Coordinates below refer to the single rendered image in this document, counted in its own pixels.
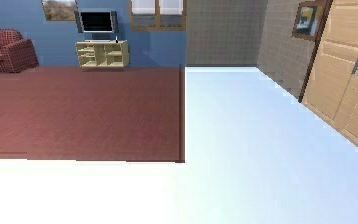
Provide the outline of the cream television shelf unit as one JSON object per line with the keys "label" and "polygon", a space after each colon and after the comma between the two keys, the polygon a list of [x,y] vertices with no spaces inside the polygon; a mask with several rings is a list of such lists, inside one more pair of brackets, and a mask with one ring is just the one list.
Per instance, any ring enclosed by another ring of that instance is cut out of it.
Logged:
{"label": "cream television shelf unit", "polygon": [[126,40],[75,43],[79,66],[86,68],[124,68],[129,64],[129,46]]}

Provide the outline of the wooden framed window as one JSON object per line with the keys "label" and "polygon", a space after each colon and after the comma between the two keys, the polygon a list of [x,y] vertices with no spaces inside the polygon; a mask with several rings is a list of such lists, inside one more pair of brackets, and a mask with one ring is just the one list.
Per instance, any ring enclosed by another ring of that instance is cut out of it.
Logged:
{"label": "wooden framed window", "polygon": [[187,0],[128,0],[134,31],[185,31]]}

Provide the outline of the black television set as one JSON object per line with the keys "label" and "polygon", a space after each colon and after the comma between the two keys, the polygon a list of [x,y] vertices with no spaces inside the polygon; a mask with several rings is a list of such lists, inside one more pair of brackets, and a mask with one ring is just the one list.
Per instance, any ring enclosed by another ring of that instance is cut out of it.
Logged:
{"label": "black television set", "polygon": [[116,11],[75,11],[77,30],[79,33],[104,34],[107,39],[111,33],[117,33],[118,19]]}

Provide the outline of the brown framed picture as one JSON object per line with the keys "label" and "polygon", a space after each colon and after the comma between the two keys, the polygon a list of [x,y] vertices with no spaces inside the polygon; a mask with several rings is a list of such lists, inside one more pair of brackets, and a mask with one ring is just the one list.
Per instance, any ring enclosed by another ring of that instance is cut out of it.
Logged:
{"label": "brown framed picture", "polygon": [[326,0],[301,2],[298,6],[292,36],[315,42],[321,26],[325,4]]}

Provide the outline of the framed landscape picture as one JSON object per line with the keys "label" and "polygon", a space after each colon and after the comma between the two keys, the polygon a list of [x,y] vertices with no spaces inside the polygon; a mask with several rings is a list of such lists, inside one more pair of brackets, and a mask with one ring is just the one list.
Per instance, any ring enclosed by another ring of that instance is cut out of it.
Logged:
{"label": "framed landscape picture", "polygon": [[76,0],[41,0],[47,21],[74,21],[78,9]]}

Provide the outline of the light wooden door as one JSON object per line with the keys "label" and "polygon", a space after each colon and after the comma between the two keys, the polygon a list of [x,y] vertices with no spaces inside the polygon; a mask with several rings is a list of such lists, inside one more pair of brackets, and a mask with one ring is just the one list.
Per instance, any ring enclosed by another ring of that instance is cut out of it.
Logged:
{"label": "light wooden door", "polygon": [[358,0],[333,0],[303,104],[358,147]]}

